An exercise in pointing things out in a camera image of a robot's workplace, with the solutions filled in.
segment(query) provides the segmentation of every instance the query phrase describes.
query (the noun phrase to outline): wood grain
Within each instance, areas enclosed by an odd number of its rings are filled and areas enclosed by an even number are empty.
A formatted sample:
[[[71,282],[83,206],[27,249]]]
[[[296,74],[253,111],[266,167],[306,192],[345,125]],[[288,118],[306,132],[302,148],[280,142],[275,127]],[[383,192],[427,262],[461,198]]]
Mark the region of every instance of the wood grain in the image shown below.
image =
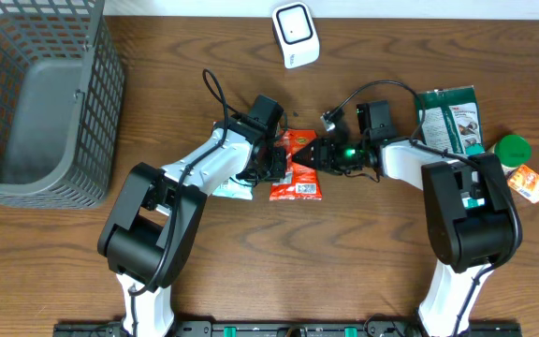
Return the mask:
[[[0,207],[0,336],[51,336],[59,321],[124,314],[120,286],[95,243],[134,165],[178,160],[221,118],[203,67],[238,109],[268,95],[292,127],[318,131],[319,114],[367,81],[395,79],[416,90],[473,84],[487,144],[523,135],[539,172],[539,22],[317,20],[320,59],[286,70],[269,19],[107,21],[128,73],[109,197],[79,212]],[[410,133],[415,117],[405,92],[376,88],[352,104],[384,98],[399,131]],[[353,113],[346,118],[354,125]],[[211,198],[173,287],[173,308],[218,320],[409,315],[435,266],[421,192],[396,181],[325,174],[320,181],[320,202],[269,202],[267,185],[254,201]],[[525,336],[539,336],[539,204],[515,197],[523,244],[488,279],[472,317],[514,318]]]

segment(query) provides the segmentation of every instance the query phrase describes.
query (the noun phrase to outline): basket bottom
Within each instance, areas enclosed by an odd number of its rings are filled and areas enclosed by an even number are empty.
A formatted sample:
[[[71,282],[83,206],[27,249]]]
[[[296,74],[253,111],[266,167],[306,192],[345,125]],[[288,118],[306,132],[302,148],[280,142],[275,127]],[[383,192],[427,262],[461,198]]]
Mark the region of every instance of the basket bottom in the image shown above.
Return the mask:
[[[82,60],[34,63],[26,73],[9,133],[0,183],[33,183],[60,163]]]

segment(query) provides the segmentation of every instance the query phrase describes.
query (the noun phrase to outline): green package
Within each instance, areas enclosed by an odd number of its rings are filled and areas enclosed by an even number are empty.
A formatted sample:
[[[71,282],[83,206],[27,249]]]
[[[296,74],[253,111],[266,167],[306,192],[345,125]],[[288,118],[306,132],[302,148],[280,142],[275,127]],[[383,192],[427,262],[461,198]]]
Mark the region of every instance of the green package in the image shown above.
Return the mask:
[[[454,154],[481,154],[482,125],[472,86],[438,89],[421,93],[426,105],[426,121],[421,133],[426,145]],[[421,120],[421,105],[415,102],[417,119]]]

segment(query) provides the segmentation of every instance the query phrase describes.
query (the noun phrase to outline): teal connector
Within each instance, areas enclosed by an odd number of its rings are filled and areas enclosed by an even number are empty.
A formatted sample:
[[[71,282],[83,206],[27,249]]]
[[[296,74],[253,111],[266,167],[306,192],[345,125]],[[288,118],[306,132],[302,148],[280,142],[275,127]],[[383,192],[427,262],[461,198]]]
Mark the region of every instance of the teal connector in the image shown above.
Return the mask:
[[[344,337],[357,337],[356,328],[344,328]]]
[[[236,337],[236,328],[224,328],[224,337]]]

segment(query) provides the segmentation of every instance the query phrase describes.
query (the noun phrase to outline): bottle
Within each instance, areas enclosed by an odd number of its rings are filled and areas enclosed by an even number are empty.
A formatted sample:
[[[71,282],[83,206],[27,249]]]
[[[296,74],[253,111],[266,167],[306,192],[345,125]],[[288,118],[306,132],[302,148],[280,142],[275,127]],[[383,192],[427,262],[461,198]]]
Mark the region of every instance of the bottle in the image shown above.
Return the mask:
[[[508,177],[518,167],[530,160],[532,147],[523,137],[508,135],[489,148],[488,152],[498,155],[504,175]]]

